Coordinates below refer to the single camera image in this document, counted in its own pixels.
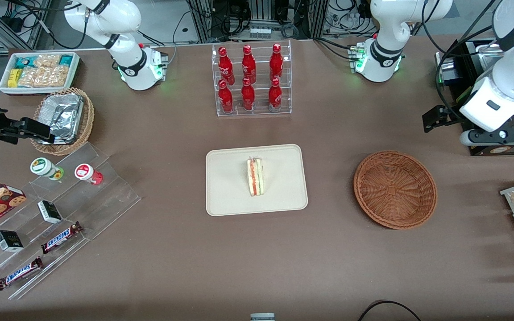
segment white tray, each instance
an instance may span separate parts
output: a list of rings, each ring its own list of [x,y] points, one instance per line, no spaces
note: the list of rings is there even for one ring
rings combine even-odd
[[[11,69],[13,69],[17,63],[17,59],[19,57],[27,57],[29,55],[36,56],[40,54],[48,54],[48,55],[63,55],[63,56],[73,56],[73,60],[69,65],[69,72],[67,73],[67,79],[65,80],[65,84],[62,87],[37,87],[37,88],[29,88],[29,87],[8,87],[7,83],[9,80],[9,73],[11,73]],[[9,57],[9,61],[7,66],[5,67],[4,75],[0,80],[0,91],[4,94],[8,95],[40,95],[40,94],[48,94],[55,93],[56,91],[69,89],[73,80],[75,78],[75,73],[77,72],[77,66],[79,63],[80,57],[73,51],[44,51],[44,52],[34,52],[34,53],[13,53]]]
[[[247,159],[263,159],[265,194],[252,197]],[[219,217],[302,210],[308,204],[303,155],[295,144],[212,150],[206,156],[206,210]]]

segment clear acrylic rack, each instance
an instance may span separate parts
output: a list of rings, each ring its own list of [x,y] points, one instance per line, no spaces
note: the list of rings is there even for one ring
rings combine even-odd
[[[273,44],[279,43],[281,45],[281,55],[283,56],[283,75],[280,79],[280,88],[283,90],[281,97],[280,110],[271,112],[269,110],[269,88],[271,87],[271,79],[269,79],[269,60],[273,53]],[[255,89],[255,107],[253,111],[247,111],[243,108],[243,99],[241,97],[241,88],[243,87],[243,69],[241,61],[243,60],[243,46],[247,43],[228,42],[213,45],[212,48],[212,71],[214,76],[214,92],[216,92],[216,110],[218,116],[252,116],[252,115],[278,115],[278,114],[291,114],[292,112],[292,69],[291,69],[291,42],[290,41],[263,41],[251,42],[251,51],[255,57],[255,65],[257,66],[257,82],[253,84]],[[220,104],[220,97],[218,91],[218,81],[221,79],[220,75],[220,55],[217,51],[220,47],[226,47],[227,55],[233,63],[233,75],[235,76],[235,83],[229,86],[231,94],[233,95],[233,108],[231,114],[223,112]]]
[[[91,164],[101,172],[104,176],[102,183],[91,185],[74,177],[75,167],[81,163]],[[61,180],[51,181],[46,177],[37,177],[22,188],[27,201],[18,210],[0,219],[0,230],[17,232],[24,246],[16,253],[4,252],[0,248],[0,278],[31,263],[37,256],[41,257],[44,266],[43,270],[32,272],[1,291],[8,299],[19,299],[25,295],[141,199],[108,163],[108,156],[91,143],[87,142],[76,152],[63,158],[57,166],[65,170]],[[60,223],[51,224],[43,220],[37,207],[42,199],[55,203],[63,217]],[[58,248],[43,254],[41,244],[45,244],[76,221],[79,221],[84,230]]]

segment wicker basket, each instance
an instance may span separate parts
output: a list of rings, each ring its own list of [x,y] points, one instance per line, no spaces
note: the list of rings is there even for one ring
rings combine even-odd
[[[90,132],[92,130],[92,122],[94,120],[94,107],[92,106],[92,101],[88,99],[88,96],[84,93],[84,91],[78,88],[69,88],[61,91],[57,91],[56,93],[52,93],[53,95],[66,95],[66,94],[77,94],[80,95],[84,99],[83,106],[83,114],[80,118],[80,125],[77,133],[77,140],[70,145],[44,145],[31,140],[31,143],[35,146],[35,148],[39,152],[44,152],[46,154],[52,154],[55,156],[64,156],[69,155],[75,150],[78,150],[80,146],[83,146],[84,143],[88,140],[90,136]],[[43,101],[39,104],[39,108],[35,111],[35,119],[39,118],[39,113],[41,112],[41,106],[43,105]]]
[[[410,155],[376,152],[354,174],[354,194],[374,221],[396,230],[422,225],[435,210],[437,188],[430,172]]]

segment coca-cola bottle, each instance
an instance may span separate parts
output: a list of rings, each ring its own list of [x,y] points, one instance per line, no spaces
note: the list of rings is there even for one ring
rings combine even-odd
[[[235,77],[233,75],[233,64],[231,59],[227,57],[227,49],[220,47],[218,53],[220,54],[220,74],[227,81],[227,85],[232,86],[235,83]]]
[[[224,79],[220,79],[218,84],[220,86],[218,96],[220,96],[223,112],[231,114],[233,112],[233,96],[231,95],[231,91],[227,88],[227,83]]]
[[[253,110],[253,106],[255,106],[255,89],[253,89],[249,77],[243,79],[241,96],[243,96],[243,108],[247,111]]]
[[[255,83],[257,81],[257,68],[255,67],[255,57],[251,53],[250,45],[243,46],[243,61],[241,61],[241,65],[243,66],[243,77],[248,77],[251,83]]]
[[[277,112],[281,108],[281,95],[283,91],[279,87],[279,79],[275,78],[271,81],[269,88],[269,110]]]
[[[281,56],[281,45],[275,43],[273,45],[273,55],[271,55],[271,60],[269,60],[269,78],[273,81],[275,78],[281,79],[282,75],[283,57]]]

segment table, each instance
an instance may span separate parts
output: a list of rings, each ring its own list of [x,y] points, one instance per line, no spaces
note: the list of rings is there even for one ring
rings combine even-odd
[[[455,37],[438,37],[447,46]],[[354,39],[344,43],[355,43]],[[468,156],[457,126],[424,134],[440,100],[434,47],[413,37],[386,83],[371,83],[312,41],[292,41],[293,114],[218,119],[210,45],[179,47],[165,83],[130,90],[107,51],[80,51],[76,81],[96,115],[90,141],[143,197],[21,300],[0,295],[0,320],[353,320],[397,300],[423,320],[514,316],[514,221],[498,191],[514,185],[514,156]],[[9,117],[41,97],[0,97]],[[211,217],[210,150],[298,144],[308,207]],[[380,150],[418,158],[434,176],[437,209],[420,228],[371,221],[352,195],[360,161]],[[38,152],[0,142],[0,182],[21,187]],[[408,319],[378,307],[366,320]]]

